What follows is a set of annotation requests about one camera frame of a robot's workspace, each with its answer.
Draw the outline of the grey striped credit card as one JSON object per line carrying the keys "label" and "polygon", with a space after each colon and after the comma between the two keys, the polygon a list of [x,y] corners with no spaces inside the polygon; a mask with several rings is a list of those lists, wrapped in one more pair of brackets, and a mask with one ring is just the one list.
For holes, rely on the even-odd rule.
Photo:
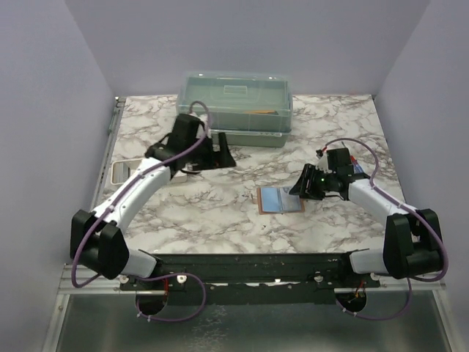
{"label": "grey striped credit card", "polygon": [[280,202],[282,213],[294,213],[302,211],[302,202],[298,195],[291,195],[289,192],[281,192]]}

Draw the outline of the brown leather card holder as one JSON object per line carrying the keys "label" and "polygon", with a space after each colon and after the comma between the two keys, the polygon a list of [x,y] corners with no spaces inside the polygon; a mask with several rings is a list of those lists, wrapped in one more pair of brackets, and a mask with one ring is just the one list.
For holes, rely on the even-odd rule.
{"label": "brown leather card holder", "polygon": [[253,198],[259,214],[303,213],[305,205],[299,196],[289,193],[291,187],[259,187]]}

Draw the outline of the white rectangular tray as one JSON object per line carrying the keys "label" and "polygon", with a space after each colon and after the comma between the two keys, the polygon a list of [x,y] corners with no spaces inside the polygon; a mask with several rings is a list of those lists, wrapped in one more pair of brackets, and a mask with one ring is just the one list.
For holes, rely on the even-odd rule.
{"label": "white rectangular tray", "polygon": [[110,184],[120,186],[138,169],[142,158],[124,159],[111,164]]}

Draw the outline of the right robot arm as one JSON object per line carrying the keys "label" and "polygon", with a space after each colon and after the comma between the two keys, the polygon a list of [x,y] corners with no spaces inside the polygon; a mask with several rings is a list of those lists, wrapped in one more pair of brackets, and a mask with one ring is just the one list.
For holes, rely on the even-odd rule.
{"label": "right robot arm", "polygon": [[289,193],[316,201],[341,197],[369,212],[385,230],[382,249],[358,250],[346,255],[347,263],[337,269],[342,285],[354,287],[364,274],[404,279],[444,269],[440,225],[433,210],[418,210],[383,196],[372,185],[370,176],[355,171],[346,147],[319,150],[318,154],[318,163],[304,165]]}

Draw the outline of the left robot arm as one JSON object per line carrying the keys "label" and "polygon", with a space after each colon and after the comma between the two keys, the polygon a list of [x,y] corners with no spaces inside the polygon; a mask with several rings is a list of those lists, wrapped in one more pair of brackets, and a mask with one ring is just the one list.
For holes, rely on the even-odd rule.
{"label": "left robot arm", "polygon": [[91,211],[79,210],[71,221],[70,257],[107,279],[137,276],[146,289],[162,282],[155,256],[129,249],[124,234],[149,198],[169,184],[187,165],[196,171],[236,165],[225,133],[214,150],[209,127],[198,117],[178,114],[172,131],[151,145],[136,171],[105,202]]}

